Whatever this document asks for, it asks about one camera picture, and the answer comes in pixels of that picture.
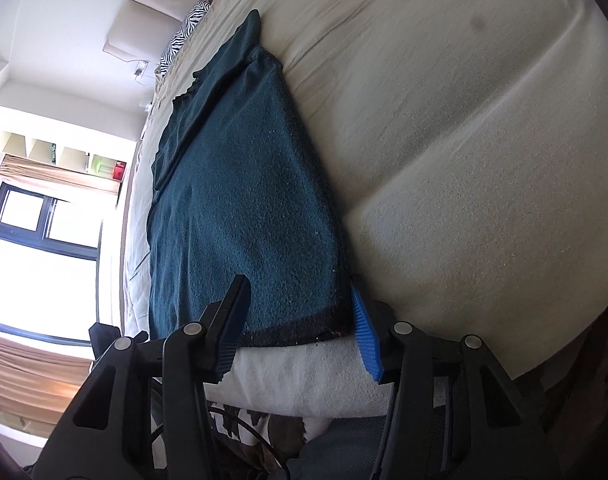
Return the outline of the dark framed window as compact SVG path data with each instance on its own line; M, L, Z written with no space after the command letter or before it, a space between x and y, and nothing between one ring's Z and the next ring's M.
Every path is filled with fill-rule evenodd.
M88 347L99 319L98 210L0 186L0 332Z

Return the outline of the white wall shelf unit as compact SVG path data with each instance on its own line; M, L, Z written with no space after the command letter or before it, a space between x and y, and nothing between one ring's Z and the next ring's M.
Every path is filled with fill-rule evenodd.
M5 155L24 157L35 162L86 172L86 174L111 180L113 180L112 171L115 162L124 162L124 160L75 150L75 148L68 148L63 144L32 139L16 133L5 134L2 152Z

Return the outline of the dark teal knit sweater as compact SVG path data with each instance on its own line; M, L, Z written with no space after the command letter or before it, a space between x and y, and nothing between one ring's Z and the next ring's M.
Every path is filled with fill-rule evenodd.
M251 284L243 346L353 330L339 207L257 12L174 99L151 171L152 337L200 318L239 274Z

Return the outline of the beige window curtain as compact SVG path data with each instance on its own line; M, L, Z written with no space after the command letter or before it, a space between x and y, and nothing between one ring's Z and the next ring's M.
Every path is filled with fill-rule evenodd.
M7 154L0 164L0 421L49 434L86 378L102 235L121 183Z

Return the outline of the zebra print pillow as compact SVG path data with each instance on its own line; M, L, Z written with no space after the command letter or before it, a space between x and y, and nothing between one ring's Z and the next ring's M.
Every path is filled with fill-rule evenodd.
M202 18L208 14L209 9L211 9L211 0L197 0L197 3L182 21L177 32L171 36L159 58L159 64L157 64L154 72L157 80L165 78L170 67L175 62L177 55L185 45L185 42L190 38L194 29L197 28L197 25L200 24Z

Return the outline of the beige padded headboard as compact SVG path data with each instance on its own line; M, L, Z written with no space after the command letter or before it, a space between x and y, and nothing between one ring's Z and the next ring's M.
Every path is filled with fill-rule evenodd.
M103 51L124 62L157 63L197 0L125 0Z

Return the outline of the cow print rug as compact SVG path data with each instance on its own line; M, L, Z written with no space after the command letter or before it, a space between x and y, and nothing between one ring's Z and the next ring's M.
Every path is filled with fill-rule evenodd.
M332 420L245 410L208 401L209 426L215 439L215 464L224 479L266 479L287 475L291 460L322 436Z

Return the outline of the red box on shelf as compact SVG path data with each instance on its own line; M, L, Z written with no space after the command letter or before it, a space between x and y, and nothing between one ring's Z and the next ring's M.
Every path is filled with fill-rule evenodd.
M126 162L115 162L112 171L112 179L116 181L123 181L124 174L126 170Z

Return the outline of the beige bed sheet mattress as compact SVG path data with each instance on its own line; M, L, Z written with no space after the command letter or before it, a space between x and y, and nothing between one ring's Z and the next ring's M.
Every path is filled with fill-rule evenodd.
M149 325L151 165L249 11L397 315L520 376L608 306L608 21L596 0L213 0L159 83L132 177L125 325Z

